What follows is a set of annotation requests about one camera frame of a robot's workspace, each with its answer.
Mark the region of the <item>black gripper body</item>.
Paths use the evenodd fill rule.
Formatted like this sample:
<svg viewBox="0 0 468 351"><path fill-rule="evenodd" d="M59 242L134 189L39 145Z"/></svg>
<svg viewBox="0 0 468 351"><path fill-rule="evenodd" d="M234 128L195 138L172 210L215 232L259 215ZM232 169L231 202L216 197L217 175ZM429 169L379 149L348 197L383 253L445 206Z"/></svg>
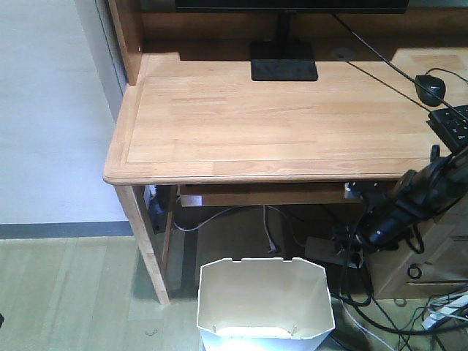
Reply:
<svg viewBox="0 0 468 351"><path fill-rule="evenodd" d="M413 223L411 205L379 193L362 193L365 212L356 224L354 239L370 252L396 250Z"/></svg>

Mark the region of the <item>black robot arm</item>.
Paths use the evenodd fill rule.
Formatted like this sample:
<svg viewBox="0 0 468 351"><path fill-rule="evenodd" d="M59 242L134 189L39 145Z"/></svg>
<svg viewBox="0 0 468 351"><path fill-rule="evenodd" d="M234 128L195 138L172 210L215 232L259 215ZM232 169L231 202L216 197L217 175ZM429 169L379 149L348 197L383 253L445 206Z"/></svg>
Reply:
<svg viewBox="0 0 468 351"><path fill-rule="evenodd" d="M467 193L467 147L438 156L418 172L408 170L370 207L355 231L371 252L397 249L409 229L447 211Z"/></svg>

